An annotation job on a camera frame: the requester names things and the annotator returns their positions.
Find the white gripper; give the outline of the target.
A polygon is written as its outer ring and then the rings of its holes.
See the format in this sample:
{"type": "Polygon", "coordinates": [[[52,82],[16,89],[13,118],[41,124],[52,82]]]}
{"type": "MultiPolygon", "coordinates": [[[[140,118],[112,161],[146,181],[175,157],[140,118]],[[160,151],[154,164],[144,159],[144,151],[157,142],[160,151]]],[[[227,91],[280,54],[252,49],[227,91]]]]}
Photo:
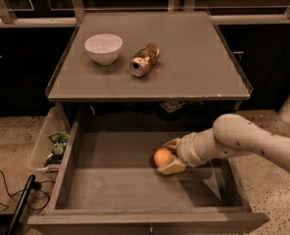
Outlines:
{"type": "Polygon", "coordinates": [[[170,157],[164,164],[158,167],[158,172],[164,175],[170,175],[183,172],[186,166],[197,167],[204,165],[203,161],[194,147],[195,132],[187,134],[180,138],[174,138],[166,142],[163,148],[169,149],[177,156],[170,157]]]}

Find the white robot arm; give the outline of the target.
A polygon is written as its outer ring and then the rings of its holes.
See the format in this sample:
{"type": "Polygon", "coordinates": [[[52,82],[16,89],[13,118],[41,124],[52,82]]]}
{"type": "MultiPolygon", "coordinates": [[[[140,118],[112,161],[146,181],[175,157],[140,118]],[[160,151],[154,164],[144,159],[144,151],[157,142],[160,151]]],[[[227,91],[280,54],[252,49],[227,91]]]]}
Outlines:
{"type": "Polygon", "coordinates": [[[213,159],[261,156],[290,173],[290,138],[263,130],[236,114],[218,117],[213,127],[165,143],[153,156],[159,173],[175,174],[213,159]]]}

